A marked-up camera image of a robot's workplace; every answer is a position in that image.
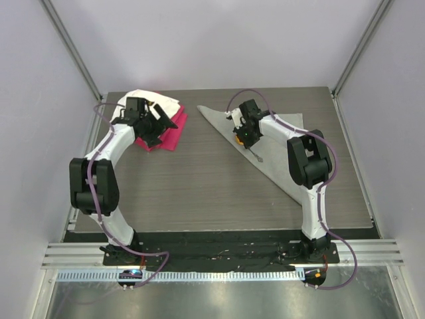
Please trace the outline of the grey cloth napkin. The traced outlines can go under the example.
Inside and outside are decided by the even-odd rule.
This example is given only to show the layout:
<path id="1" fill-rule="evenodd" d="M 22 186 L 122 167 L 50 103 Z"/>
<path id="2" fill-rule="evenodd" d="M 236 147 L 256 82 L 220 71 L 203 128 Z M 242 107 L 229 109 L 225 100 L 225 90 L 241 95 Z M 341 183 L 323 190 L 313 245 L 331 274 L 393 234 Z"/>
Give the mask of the grey cloth napkin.
<path id="1" fill-rule="evenodd" d="M 234 124 L 226 119 L 224 112 L 213 110 L 207 106 L 198 106 L 197 108 L 207 122 L 254 167 L 273 181 L 286 195 L 301 204 L 301 191 L 290 177 L 288 153 L 284 145 L 264 136 L 247 150 L 236 142 L 235 134 L 232 131 Z"/>

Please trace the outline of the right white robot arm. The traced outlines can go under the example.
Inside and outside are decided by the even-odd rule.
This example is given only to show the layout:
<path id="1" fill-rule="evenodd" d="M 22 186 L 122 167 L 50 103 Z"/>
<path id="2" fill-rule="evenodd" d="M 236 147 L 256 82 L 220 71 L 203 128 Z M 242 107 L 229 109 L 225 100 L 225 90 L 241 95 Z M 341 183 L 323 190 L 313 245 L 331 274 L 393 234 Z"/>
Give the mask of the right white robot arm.
<path id="1" fill-rule="evenodd" d="M 325 208 L 325 191 L 333 166 L 323 135 L 286 122 L 271 110 L 262 111 L 251 99 L 226 113 L 233 122 L 236 140 L 246 149 L 266 136 L 287 151 L 290 179 L 301 191 L 303 220 L 300 255 L 313 263 L 330 248 Z"/>

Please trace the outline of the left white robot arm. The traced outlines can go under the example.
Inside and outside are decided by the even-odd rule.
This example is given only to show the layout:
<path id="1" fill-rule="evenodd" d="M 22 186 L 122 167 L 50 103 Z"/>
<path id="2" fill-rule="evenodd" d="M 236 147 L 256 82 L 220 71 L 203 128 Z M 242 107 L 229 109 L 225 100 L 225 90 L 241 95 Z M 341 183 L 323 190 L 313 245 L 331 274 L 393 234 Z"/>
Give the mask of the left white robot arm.
<path id="1" fill-rule="evenodd" d="M 178 128 L 164 102 L 162 98 L 128 96 L 123 104 L 116 104 L 116 115 L 106 120 L 109 129 L 101 142 L 83 158 L 70 161 L 71 205 L 95 220 L 107 236 L 108 244 L 101 248 L 106 265 L 135 265 L 145 256 L 136 230 L 119 209 L 115 166 L 137 139 L 152 148 L 161 144 L 167 130 Z"/>

